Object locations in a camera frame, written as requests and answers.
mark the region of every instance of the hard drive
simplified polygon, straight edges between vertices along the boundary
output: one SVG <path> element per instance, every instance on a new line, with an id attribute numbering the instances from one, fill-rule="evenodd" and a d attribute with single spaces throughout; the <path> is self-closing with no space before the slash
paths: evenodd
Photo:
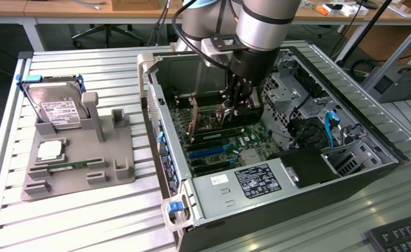
<path id="1" fill-rule="evenodd" d="M 41 122 L 52 123 L 59 130 L 80 127 L 80 120 L 89 115 L 81 104 L 83 86 L 75 77 L 24 81 L 21 90 Z"/>

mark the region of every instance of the blue pcie slot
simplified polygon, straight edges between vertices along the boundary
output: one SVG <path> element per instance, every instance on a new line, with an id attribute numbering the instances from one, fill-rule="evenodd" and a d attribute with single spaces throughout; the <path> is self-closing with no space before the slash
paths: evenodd
<path id="1" fill-rule="evenodd" d="M 195 159 L 195 158 L 200 158 L 203 156 L 210 156 L 210 155 L 215 155 L 215 154 L 220 154 L 220 153 L 226 153 L 228 150 L 228 147 L 231 146 L 231 144 L 227 144 L 222 147 L 216 147 L 204 151 L 196 151 L 188 154 L 188 158 Z"/>

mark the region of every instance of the black keyboard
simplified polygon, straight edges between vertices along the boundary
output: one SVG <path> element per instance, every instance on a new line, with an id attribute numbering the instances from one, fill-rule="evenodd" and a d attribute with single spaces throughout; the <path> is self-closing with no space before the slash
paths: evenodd
<path id="1" fill-rule="evenodd" d="M 368 230 L 375 251 L 411 252 L 411 217 Z"/>

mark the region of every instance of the warning label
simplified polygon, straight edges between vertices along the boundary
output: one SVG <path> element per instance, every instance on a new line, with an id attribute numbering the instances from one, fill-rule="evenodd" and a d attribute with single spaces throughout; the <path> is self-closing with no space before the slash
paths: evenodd
<path id="1" fill-rule="evenodd" d="M 282 189 L 267 164 L 239 170 L 235 175 L 248 199 Z"/>
<path id="2" fill-rule="evenodd" d="M 73 101 L 43 102 L 41 106 L 53 125 L 80 123 Z"/>

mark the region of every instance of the gray 3d-printed holder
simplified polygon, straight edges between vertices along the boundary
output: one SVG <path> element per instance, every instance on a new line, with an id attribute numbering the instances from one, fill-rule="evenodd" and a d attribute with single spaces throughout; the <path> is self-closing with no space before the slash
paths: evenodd
<path id="1" fill-rule="evenodd" d="M 51 123 L 36 123 L 21 200 L 55 197 L 135 181 L 129 116 L 121 109 L 97 116 L 97 94 L 81 95 L 91 117 L 80 128 L 55 130 Z M 39 146 L 61 142 L 61 153 L 37 159 Z"/>

